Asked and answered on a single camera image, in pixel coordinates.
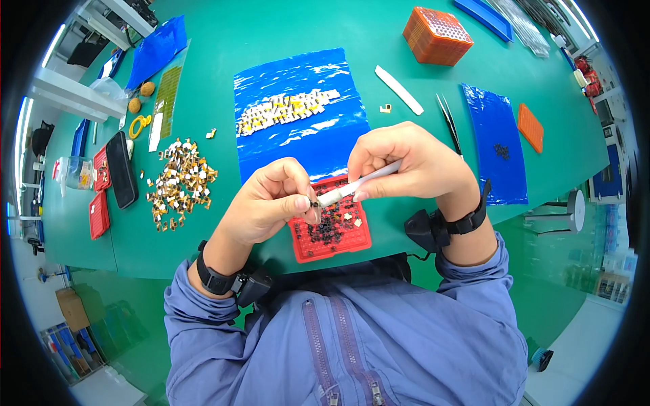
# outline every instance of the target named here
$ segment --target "red component tray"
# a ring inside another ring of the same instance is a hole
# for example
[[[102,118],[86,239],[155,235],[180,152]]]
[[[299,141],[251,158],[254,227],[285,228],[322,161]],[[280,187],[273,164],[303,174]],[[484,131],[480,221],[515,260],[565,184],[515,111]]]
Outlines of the red component tray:
[[[99,152],[95,154],[92,167],[93,170],[97,170],[97,180],[93,186],[95,192],[100,192],[108,188],[111,185],[111,174],[109,173],[109,162],[106,159],[106,146],[103,146]]]
[[[111,226],[109,210],[106,205],[106,192],[102,190],[97,193],[88,205],[88,215],[90,217],[90,239],[97,240]]]
[[[348,176],[332,177],[312,186],[316,190],[316,195],[319,196],[338,188],[337,184],[339,182],[341,182],[341,186],[344,185],[348,182]],[[331,258],[342,252],[360,251],[372,246],[365,211],[361,208],[361,203],[353,203],[352,196],[346,196],[338,204],[338,208],[334,204],[323,210],[320,223],[323,227],[313,225],[310,228],[305,220],[298,217],[294,217],[287,223],[291,230],[296,261],[300,264]],[[343,216],[348,212],[352,218],[345,220]],[[357,218],[361,220],[359,227],[354,225]],[[324,233],[323,230],[329,229],[329,226],[331,231]]]

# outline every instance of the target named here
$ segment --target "green table surface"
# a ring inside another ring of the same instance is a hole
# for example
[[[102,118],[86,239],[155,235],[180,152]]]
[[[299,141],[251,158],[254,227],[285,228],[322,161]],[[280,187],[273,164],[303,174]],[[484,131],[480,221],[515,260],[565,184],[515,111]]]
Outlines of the green table surface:
[[[402,30],[413,6],[451,12],[460,20],[474,46],[454,67],[419,64],[409,49]],[[208,238],[225,213],[241,183],[234,130],[233,75],[251,66],[300,53],[343,47],[352,77],[366,106],[372,128],[411,120],[441,141],[453,146],[436,93],[444,94],[454,115],[460,145],[468,165],[478,173],[475,135],[461,82],[506,95],[515,115],[525,103],[544,126],[543,153],[537,154],[521,137],[529,205],[492,206],[487,209],[493,223],[499,223],[556,198],[602,170],[608,164],[600,121],[577,86],[571,69],[553,45],[549,58],[538,58],[519,40],[505,43],[482,24],[458,10],[451,1],[295,3],[281,7],[264,1],[249,1],[246,10],[228,2],[183,2],[160,0],[154,4],[161,21],[185,15],[191,45],[183,67],[175,102],[172,135],[163,138],[159,150],[176,137],[197,141],[201,156],[219,171],[210,186],[210,210],[196,207],[187,214],[184,227],[158,233],[151,220],[151,203],[145,199],[146,179],[156,178],[163,162],[157,153],[147,152],[148,129],[135,140],[132,159],[139,199],[118,209],[112,188],[108,192],[110,230],[96,241],[88,231],[88,202],[93,194],[69,190],[62,199],[58,185],[46,181],[44,200],[45,249],[48,260],[83,268],[117,269],[120,275],[171,278],[176,266],[196,252],[201,239]],[[540,29],[547,37],[548,32]],[[107,46],[81,79],[90,84],[108,59]],[[120,85],[128,80],[133,65],[129,51],[115,76]],[[395,77],[422,105],[416,116],[374,73],[380,65]],[[152,81],[158,83],[160,73]],[[139,114],[153,110],[153,98]],[[390,103],[392,113],[379,113]],[[128,114],[126,128],[134,114]],[[78,117],[62,113],[47,150],[47,168],[54,160],[69,155]],[[216,136],[205,139],[210,128]],[[97,144],[88,136],[86,156],[91,157],[117,131],[118,120],[109,118],[99,125]],[[144,180],[139,179],[145,171]],[[265,262],[272,272],[290,273],[340,266],[402,251],[418,249],[405,234],[404,221],[419,209],[434,210],[433,199],[387,198],[363,202],[370,227],[372,247],[356,253],[341,253],[330,259],[298,264],[288,227],[269,241],[258,244],[252,257]]]

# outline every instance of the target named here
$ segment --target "white plastic stick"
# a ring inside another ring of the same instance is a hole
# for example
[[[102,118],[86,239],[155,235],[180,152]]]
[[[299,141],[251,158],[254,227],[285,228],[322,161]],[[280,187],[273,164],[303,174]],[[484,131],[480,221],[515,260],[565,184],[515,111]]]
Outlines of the white plastic stick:
[[[377,67],[374,69],[374,72],[379,76],[379,79],[383,80],[385,84],[388,85],[393,91],[406,103],[407,106],[411,108],[411,110],[416,113],[418,116],[424,112],[424,109],[422,106],[420,106],[420,103],[417,102],[411,96],[411,94],[398,82],[395,80],[394,77],[391,76],[390,73],[386,72],[385,70],[382,69],[381,66],[377,65]]]
[[[393,172],[397,172],[399,170],[400,165],[402,164],[402,160],[396,160],[390,165],[386,165],[383,168],[377,169],[376,171],[364,176],[360,177],[356,181],[352,183],[348,183],[343,187],[340,187],[338,189],[330,190],[329,192],[319,196],[317,198],[318,200],[318,205],[321,207],[327,207],[330,205],[333,205],[334,203],[338,202],[341,200],[343,197],[347,196],[348,194],[351,194],[352,192],[355,192],[359,186],[363,185],[365,181],[369,181],[371,179],[374,179],[376,177],[380,176],[386,176],[390,175]]]

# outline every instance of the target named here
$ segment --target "sleeve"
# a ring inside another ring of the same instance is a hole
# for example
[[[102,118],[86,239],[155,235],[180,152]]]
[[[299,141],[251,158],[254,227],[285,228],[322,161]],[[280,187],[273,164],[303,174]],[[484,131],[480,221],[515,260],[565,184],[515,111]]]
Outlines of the sleeve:
[[[229,325],[239,315],[234,298],[209,299],[188,281],[188,260],[164,291],[164,317],[172,367],[167,378],[170,404],[228,404],[231,388],[251,351],[246,333]]]
[[[508,275],[508,250],[501,234],[495,231],[498,248],[485,264],[457,266],[442,252],[435,256],[435,267],[443,281],[438,293],[446,295],[486,316],[517,328],[515,309],[508,291],[512,276]]]

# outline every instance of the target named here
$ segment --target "stool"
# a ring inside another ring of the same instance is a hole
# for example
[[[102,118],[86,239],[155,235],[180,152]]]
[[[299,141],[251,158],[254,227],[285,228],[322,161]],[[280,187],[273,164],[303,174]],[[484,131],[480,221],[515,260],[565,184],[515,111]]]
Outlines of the stool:
[[[550,201],[544,203],[546,206],[566,207],[566,214],[540,214],[535,216],[526,216],[526,220],[545,220],[545,221],[566,221],[569,229],[546,231],[538,233],[540,235],[559,235],[559,234],[577,234],[582,230],[584,224],[584,195],[582,190],[572,190],[569,193],[567,201]]]

